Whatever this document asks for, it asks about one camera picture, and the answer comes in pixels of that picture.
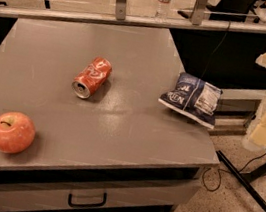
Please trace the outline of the red apple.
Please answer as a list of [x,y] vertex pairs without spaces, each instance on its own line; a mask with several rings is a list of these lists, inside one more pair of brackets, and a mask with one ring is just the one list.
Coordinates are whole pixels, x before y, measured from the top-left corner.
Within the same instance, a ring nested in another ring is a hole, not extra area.
[[6,112],[0,115],[0,151],[20,153],[34,141],[34,123],[20,112]]

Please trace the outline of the grey side shelf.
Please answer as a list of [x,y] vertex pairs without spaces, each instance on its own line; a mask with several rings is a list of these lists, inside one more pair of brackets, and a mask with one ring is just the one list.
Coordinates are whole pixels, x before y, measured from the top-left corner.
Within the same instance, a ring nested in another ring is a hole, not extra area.
[[215,128],[209,134],[245,135],[250,119],[265,98],[265,89],[224,89],[215,112]]

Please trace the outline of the black floor stand base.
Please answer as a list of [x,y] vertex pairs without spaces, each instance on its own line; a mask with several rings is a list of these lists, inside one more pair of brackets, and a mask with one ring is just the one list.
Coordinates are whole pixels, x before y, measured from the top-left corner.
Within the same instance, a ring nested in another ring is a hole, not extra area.
[[257,169],[249,173],[241,173],[235,168],[235,166],[227,159],[227,157],[222,153],[222,151],[216,152],[218,158],[222,163],[231,171],[233,176],[239,181],[239,183],[247,190],[247,192],[253,197],[256,203],[266,212],[266,201],[263,200],[260,194],[254,189],[251,183],[266,174],[266,163],[262,164]]

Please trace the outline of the crushed red soda can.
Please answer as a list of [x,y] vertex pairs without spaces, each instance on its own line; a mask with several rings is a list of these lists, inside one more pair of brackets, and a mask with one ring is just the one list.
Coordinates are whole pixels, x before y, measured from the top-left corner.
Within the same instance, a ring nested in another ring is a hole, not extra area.
[[96,57],[73,80],[72,89],[82,99],[90,98],[108,79],[112,64],[102,57]]

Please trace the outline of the clear plastic water bottle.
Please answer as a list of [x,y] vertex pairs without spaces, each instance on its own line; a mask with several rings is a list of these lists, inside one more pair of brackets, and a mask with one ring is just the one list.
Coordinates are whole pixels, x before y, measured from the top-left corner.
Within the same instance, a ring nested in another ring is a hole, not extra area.
[[170,9],[171,0],[158,0],[157,8],[156,8],[156,19],[164,20],[168,15],[168,11]]

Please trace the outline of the blue chip bag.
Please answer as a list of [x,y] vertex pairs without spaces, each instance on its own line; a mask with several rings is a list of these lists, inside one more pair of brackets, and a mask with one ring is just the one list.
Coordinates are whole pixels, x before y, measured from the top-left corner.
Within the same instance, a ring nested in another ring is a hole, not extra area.
[[214,112],[219,104],[222,91],[208,82],[186,72],[180,73],[174,90],[160,95],[158,101],[167,108],[213,129]]

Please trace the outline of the metal railing frame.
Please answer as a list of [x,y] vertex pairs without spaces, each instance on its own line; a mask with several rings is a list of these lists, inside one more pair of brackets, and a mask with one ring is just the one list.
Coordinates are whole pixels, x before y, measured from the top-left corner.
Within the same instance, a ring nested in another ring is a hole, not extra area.
[[266,34],[266,23],[255,23],[252,10],[228,10],[213,20],[211,7],[219,1],[171,0],[161,20],[155,18],[158,0],[49,0],[49,9],[43,0],[0,0],[0,17]]

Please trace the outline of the grey drawer front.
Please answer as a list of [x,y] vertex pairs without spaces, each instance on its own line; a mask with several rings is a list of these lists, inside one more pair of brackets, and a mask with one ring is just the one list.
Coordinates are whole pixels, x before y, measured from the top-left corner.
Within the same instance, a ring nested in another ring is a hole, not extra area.
[[174,212],[197,180],[0,185],[0,212]]

